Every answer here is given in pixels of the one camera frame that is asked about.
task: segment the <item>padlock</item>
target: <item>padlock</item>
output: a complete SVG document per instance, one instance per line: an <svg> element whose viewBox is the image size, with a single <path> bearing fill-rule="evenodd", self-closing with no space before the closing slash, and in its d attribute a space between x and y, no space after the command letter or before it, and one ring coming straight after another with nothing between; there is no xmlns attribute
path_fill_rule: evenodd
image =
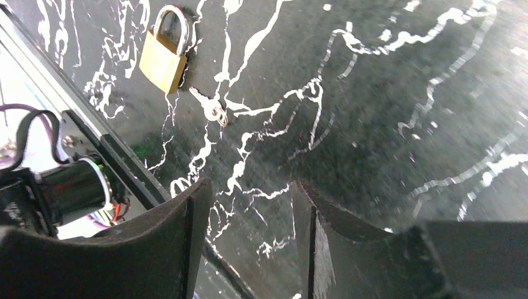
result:
<svg viewBox="0 0 528 299"><path fill-rule="evenodd" d="M176 14L181 23L178 45L161 34L163 20L170 13ZM165 93L174 93L187 64L185 50L189 38L189 23L181 9L175 5L164 6L158 13L154 30L147 31L139 69L155 86Z"/></svg>

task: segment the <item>small key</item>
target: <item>small key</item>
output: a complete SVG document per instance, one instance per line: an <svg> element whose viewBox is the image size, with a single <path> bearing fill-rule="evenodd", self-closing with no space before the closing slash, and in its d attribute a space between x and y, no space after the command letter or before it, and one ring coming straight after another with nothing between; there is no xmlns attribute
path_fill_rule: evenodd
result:
<svg viewBox="0 0 528 299"><path fill-rule="evenodd" d="M190 87L189 91L198 100L198 102L202 104L202 108L204 109L204 114L207 120L217 121L222 126L227 125L227 115L225 114L220 102L200 94L198 89L195 87Z"/></svg>

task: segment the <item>purple wire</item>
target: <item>purple wire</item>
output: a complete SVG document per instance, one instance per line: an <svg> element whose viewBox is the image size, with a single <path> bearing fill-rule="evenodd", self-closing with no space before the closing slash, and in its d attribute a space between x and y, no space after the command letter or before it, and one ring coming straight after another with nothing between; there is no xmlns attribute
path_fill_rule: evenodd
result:
<svg viewBox="0 0 528 299"><path fill-rule="evenodd" d="M20 104L20 103L0 105L0 112L4 112L5 113L7 110L11 110L11 109L20 109L20 110L26 110L26 111L29 111L29 112L33 112L33 111L37 110L35 107L29 106L29 105L26 105L26 104ZM52 130L51 130L51 127L49 125L48 119L46 118L45 115L42 115L42 114L39 115L39 118L42 121L42 124L44 125L44 129L46 130L46 134L48 135L48 139L50 140L50 142L53 142L53 134L52 134Z"/></svg>
<svg viewBox="0 0 528 299"><path fill-rule="evenodd" d="M92 217L92 215L87 215L86 218L88 218L88 220L91 220L93 225L95 225L98 229L107 229L109 228L108 226L102 224L101 222L95 220L95 218Z"/></svg>

